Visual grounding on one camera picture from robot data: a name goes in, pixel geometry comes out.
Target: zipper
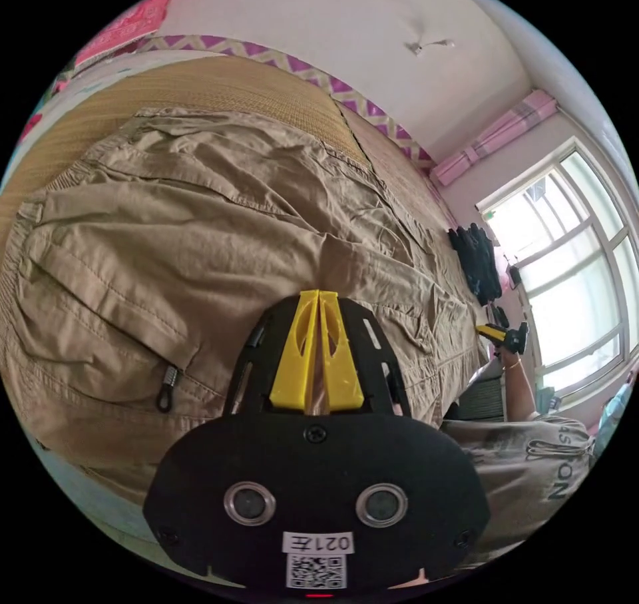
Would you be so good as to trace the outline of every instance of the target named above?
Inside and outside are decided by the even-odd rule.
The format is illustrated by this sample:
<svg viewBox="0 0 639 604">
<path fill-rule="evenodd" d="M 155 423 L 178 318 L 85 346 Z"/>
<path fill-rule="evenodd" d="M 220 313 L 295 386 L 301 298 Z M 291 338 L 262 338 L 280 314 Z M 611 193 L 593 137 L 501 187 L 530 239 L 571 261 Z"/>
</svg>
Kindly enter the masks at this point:
<svg viewBox="0 0 639 604">
<path fill-rule="evenodd" d="M 160 413 L 170 413 L 173 408 L 173 391 L 178 381 L 179 371 L 172 364 L 166 367 L 160 391 L 155 397 L 155 406 Z"/>
</svg>

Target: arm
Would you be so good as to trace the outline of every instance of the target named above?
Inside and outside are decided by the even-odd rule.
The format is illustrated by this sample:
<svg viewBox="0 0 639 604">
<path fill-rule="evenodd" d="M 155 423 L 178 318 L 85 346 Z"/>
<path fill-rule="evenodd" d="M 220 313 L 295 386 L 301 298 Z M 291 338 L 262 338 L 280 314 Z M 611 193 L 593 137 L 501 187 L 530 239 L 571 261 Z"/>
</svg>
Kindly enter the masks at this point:
<svg viewBox="0 0 639 604">
<path fill-rule="evenodd" d="M 535 410 L 531 385 L 519 355 L 500 349 L 506 378 L 506 419 L 509 422 L 527 422 L 539 413 Z"/>
</svg>

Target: gray t-shirt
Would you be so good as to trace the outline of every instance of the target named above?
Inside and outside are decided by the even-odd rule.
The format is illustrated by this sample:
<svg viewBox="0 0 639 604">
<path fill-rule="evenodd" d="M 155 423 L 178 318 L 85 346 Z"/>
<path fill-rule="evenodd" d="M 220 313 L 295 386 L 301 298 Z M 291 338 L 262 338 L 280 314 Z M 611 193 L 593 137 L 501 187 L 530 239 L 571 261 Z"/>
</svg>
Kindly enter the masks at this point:
<svg viewBox="0 0 639 604">
<path fill-rule="evenodd" d="M 521 544 L 577 490 L 594 461 L 594 438 L 567 418 L 445 420 L 441 430 L 472 459 L 491 509 L 488 526 L 458 569 L 478 567 Z"/>
</svg>

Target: pink poster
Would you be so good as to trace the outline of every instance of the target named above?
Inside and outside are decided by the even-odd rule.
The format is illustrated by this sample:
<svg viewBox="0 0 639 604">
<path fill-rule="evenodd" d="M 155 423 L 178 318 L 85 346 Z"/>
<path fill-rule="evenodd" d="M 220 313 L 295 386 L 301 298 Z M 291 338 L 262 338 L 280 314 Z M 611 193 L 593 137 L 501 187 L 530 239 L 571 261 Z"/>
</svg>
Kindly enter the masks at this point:
<svg viewBox="0 0 639 604">
<path fill-rule="evenodd" d="M 80 51 L 76 69 L 157 31 L 169 3 L 170 0 L 144 0 L 123 13 Z"/>
</svg>

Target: decorative border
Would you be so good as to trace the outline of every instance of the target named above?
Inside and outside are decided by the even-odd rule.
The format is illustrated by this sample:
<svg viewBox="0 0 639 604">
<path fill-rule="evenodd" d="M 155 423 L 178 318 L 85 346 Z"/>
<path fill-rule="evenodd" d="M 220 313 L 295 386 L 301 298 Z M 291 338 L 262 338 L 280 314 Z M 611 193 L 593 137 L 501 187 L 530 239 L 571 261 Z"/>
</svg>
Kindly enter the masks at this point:
<svg viewBox="0 0 639 604">
<path fill-rule="evenodd" d="M 429 178 L 430 170 L 435 166 L 435 162 L 426 150 L 420 147 L 410 137 L 408 132 L 398 125 L 383 109 L 367 100 L 361 93 L 339 78 L 335 78 L 335 76 L 331 76 L 321 69 L 316 69 L 287 53 L 269 49 L 263 45 L 223 36 L 176 35 L 147 37 L 140 40 L 137 47 L 138 52 L 161 49 L 210 51 L 211 53 L 227 56 L 250 58 L 259 63 L 277 67 L 298 76 L 302 80 L 313 83 L 326 91 L 331 98 L 357 113 L 392 140 L 423 173 L 424 177 L 427 178 L 426 183 L 429 190 L 438 202 L 441 201 L 441 195 Z"/>
</svg>

